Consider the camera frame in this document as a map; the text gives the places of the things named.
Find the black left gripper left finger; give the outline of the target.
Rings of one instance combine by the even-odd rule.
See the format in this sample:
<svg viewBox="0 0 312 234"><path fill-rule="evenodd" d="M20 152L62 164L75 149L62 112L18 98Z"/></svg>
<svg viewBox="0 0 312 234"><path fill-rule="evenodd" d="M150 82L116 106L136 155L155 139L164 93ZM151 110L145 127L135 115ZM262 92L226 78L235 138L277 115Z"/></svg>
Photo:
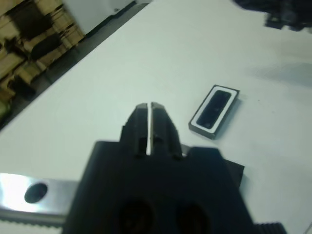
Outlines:
<svg viewBox="0 0 312 234"><path fill-rule="evenodd" d="M123 125L120 141L135 157L145 157L148 142L148 105L138 104Z"/></svg>

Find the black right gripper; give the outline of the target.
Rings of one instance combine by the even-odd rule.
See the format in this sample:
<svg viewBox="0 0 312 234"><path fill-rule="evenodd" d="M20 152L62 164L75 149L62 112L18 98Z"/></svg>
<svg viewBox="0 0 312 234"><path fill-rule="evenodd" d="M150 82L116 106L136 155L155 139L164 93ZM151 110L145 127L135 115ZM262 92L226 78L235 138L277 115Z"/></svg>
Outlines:
<svg viewBox="0 0 312 234"><path fill-rule="evenodd" d="M239 7L251 11L270 11L265 26L291 31L312 30L311 0L234 0Z"/></svg>

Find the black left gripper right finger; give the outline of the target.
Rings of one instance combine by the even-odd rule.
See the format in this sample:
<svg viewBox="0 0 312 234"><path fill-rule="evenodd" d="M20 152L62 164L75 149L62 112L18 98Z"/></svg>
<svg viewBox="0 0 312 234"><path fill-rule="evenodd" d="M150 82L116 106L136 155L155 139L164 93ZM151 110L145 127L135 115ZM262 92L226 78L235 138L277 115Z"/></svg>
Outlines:
<svg viewBox="0 0 312 234"><path fill-rule="evenodd" d="M178 131L165 107L151 103L151 153L158 156L183 158Z"/></svg>

